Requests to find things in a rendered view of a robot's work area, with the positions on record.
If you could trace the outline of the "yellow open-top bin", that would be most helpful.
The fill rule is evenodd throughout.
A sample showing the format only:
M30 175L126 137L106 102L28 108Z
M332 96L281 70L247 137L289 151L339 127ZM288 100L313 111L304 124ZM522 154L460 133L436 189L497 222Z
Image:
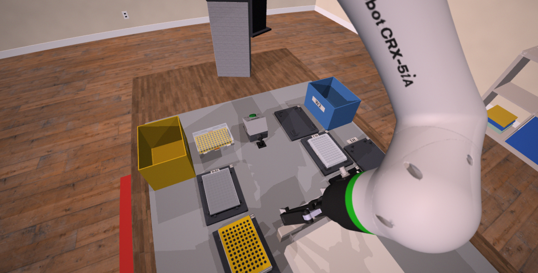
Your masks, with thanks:
M138 126L137 152L138 171L154 191L196 177L178 116Z

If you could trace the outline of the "blue open-top bin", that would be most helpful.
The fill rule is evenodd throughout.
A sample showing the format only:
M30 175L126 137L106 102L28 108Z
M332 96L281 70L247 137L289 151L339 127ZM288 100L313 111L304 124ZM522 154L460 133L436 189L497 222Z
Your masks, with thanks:
M361 99L334 76L308 82L304 106L325 130L352 123L360 103Z

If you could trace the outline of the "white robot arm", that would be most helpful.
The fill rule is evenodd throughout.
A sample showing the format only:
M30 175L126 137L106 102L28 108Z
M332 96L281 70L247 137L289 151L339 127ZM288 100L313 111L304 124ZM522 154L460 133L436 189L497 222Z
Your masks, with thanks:
M348 173L328 203L347 230L415 251L466 244L482 218L486 106L447 0L337 0L378 71L396 117L377 168Z

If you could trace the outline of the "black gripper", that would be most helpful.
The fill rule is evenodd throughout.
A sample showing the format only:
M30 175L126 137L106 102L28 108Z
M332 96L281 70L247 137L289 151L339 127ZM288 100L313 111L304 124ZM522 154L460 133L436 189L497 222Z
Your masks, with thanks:
M320 198L310 201L306 205L294 209L289 209L289 207L281 208L280 217L284 226L303 223L312 224L314 222L313 217L317 218L324 215L328 216L329 219L336 223L334 217L330 213L328 203L329 192L333 184L334 183L330 184L328 187L321 188L320 190L323 195L320 196Z

